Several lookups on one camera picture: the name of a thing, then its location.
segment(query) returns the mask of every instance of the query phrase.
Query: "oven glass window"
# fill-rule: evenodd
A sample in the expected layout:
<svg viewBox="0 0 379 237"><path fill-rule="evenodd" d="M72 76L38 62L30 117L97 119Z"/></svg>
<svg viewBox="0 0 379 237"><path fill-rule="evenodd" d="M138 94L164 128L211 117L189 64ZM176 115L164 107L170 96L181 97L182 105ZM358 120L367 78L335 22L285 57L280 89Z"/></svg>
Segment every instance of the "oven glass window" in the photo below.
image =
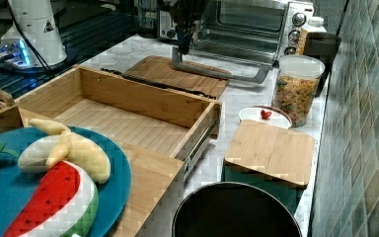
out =
<svg viewBox="0 0 379 237"><path fill-rule="evenodd" d="M217 7L217 21L223 26L267 33L281 30L284 10L227 1L218 2Z"/></svg>

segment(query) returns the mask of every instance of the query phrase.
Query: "pasta in jar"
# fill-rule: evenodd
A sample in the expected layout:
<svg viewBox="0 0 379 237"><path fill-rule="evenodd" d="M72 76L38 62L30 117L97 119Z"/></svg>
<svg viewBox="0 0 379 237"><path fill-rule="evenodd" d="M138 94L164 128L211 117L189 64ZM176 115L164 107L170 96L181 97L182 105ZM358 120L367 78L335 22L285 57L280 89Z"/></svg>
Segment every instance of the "pasta in jar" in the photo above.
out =
<svg viewBox="0 0 379 237"><path fill-rule="evenodd" d="M286 112L293 126L306 124L319 79L301 79L281 75L276 79L272 106Z"/></svg>

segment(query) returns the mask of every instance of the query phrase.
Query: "tiled wall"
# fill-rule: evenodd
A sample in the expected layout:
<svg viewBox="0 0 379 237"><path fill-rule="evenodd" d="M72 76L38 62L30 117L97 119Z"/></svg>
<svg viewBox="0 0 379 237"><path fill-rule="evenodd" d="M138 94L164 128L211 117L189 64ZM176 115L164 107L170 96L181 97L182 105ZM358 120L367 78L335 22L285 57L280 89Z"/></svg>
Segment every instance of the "tiled wall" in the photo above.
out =
<svg viewBox="0 0 379 237"><path fill-rule="evenodd" d="M315 6L314 15L325 19L328 33L335 34L341 21L341 14L346 0L312 0Z"/></svg>
<svg viewBox="0 0 379 237"><path fill-rule="evenodd" d="M350 0L330 83L313 236L379 236L379 0Z"/></svg>

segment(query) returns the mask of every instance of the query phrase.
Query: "oven control knob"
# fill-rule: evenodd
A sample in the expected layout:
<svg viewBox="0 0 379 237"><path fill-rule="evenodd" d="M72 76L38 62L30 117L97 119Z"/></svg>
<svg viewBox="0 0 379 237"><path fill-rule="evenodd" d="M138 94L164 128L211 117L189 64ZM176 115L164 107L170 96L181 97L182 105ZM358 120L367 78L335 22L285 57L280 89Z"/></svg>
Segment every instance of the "oven control knob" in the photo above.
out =
<svg viewBox="0 0 379 237"><path fill-rule="evenodd" d="M166 33L166 36L169 38L169 39L172 39L175 37L177 33L175 33L174 30L168 30L168 32Z"/></svg>
<svg viewBox="0 0 379 237"><path fill-rule="evenodd" d="M288 48L285 49L284 54L285 54L285 55L294 54L294 53L295 53L295 50L296 50L295 47L288 47Z"/></svg>
<svg viewBox="0 0 379 237"><path fill-rule="evenodd" d="M304 13L296 13L293 16L293 24L296 27L301 27L306 23L306 15Z"/></svg>
<svg viewBox="0 0 379 237"><path fill-rule="evenodd" d="M294 30L288 34L288 41L290 43L293 43L293 44L297 43L299 38L300 38L300 32L297 30Z"/></svg>

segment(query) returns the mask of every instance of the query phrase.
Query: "oven handle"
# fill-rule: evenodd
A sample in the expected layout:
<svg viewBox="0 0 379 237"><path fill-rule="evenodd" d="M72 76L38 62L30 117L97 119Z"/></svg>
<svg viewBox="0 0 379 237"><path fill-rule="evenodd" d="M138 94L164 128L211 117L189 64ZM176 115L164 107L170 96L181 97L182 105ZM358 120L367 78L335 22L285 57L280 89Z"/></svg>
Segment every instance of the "oven handle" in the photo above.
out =
<svg viewBox="0 0 379 237"><path fill-rule="evenodd" d="M203 76L210 76L220 79L231 79L231 80L239 80L239 81L253 81L258 82L258 84L262 84L266 79L266 75L268 70L263 70L263 65L260 65L260 69L258 70L257 75L254 77L245 77L238 76L232 74L225 74L222 72L211 71L204 68L188 65L183 63L183 55L178 52L177 47L172 48L172 64L181 71L200 74Z"/></svg>

